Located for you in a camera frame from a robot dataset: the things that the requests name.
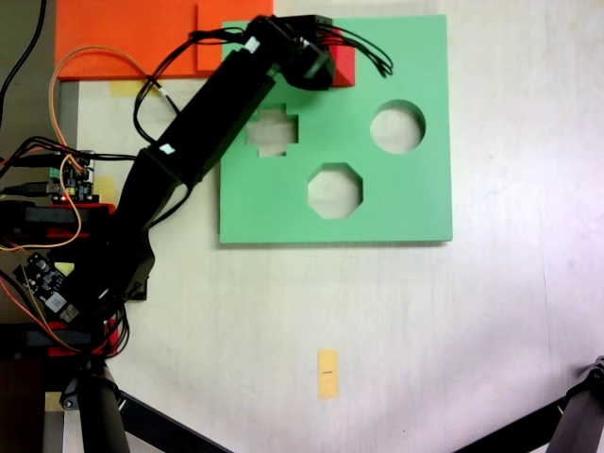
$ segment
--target cross-shaped hole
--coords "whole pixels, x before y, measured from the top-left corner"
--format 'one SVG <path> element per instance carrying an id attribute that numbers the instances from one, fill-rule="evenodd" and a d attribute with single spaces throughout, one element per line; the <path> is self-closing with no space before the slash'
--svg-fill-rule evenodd
<path id="1" fill-rule="evenodd" d="M 259 119 L 247 124 L 245 142 L 256 145 L 260 158 L 285 156 L 287 145 L 298 143 L 298 115 L 288 115 L 285 104 L 260 109 Z"/>

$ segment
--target white label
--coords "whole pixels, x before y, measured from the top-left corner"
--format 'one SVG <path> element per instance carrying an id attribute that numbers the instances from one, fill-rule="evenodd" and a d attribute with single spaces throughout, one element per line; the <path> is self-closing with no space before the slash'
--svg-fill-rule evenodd
<path id="1" fill-rule="evenodd" d="M 163 144 L 162 146 L 159 147 L 159 149 L 161 151 L 163 151 L 164 153 L 166 153 L 168 156 L 170 156 L 172 153 L 174 153 L 176 151 L 172 147 L 172 145 L 170 145 L 169 143 Z"/>
<path id="2" fill-rule="evenodd" d="M 253 54 L 260 47 L 260 41 L 256 39 L 256 37 L 252 36 L 244 46 L 247 50 L 249 50 L 250 54 Z"/>
<path id="3" fill-rule="evenodd" d="M 48 297 L 48 300 L 46 300 L 44 302 L 46 307 L 48 307 L 50 310 L 52 310 L 55 313 L 58 313 L 59 310 L 62 309 L 66 303 L 67 303 L 67 301 L 65 299 L 63 299 L 63 296 L 60 295 L 59 293 L 53 293 L 53 295 Z"/>
<path id="4" fill-rule="evenodd" d="M 72 320 L 79 315 L 79 311 L 73 305 L 69 304 L 67 308 L 59 315 L 59 318 L 66 323 L 71 323 Z"/>

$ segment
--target microcontroller board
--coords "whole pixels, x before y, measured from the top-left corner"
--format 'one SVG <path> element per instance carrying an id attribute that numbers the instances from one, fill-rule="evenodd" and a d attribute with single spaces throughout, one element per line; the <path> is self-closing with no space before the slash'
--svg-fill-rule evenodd
<path id="1" fill-rule="evenodd" d="M 73 305 L 67 304 L 67 301 L 60 295 L 65 275 L 41 254 L 36 252 L 27 259 L 25 275 L 21 266 L 17 267 L 13 274 L 17 281 L 24 286 L 26 286 L 26 279 L 31 292 L 50 311 L 58 314 L 63 321 L 69 323 L 78 315 L 77 309 Z"/>

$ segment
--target black tripod leg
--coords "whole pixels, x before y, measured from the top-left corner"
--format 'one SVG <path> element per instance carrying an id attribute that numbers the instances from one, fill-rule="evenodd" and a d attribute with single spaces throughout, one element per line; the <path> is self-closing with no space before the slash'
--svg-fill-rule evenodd
<path id="1" fill-rule="evenodd" d="M 122 392 L 122 398 L 126 431 L 158 450 L 165 453 L 232 453 L 134 396 Z"/>
<path id="2" fill-rule="evenodd" d="M 115 387 L 109 380 L 83 376 L 77 387 L 77 404 L 86 453 L 130 453 Z"/>
<path id="3" fill-rule="evenodd" d="M 604 405 L 591 388 L 575 394 L 546 453 L 596 453 L 604 428 Z"/>
<path id="4" fill-rule="evenodd" d="M 484 453 L 505 451 L 529 453 L 547 444 L 562 417 L 559 408 L 564 407 L 564 398 L 540 408 L 506 427 L 489 434 L 456 453 Z"/>

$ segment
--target red block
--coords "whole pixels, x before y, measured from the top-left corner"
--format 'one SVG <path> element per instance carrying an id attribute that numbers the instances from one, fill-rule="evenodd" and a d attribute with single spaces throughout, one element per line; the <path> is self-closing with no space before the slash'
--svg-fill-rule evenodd
<path id="1" fill-rule="evenodd" d="M 336 63 L 332 87 L 354 87 L 357 49 L 343 45 L 331 45 L 331 54 Z"/>

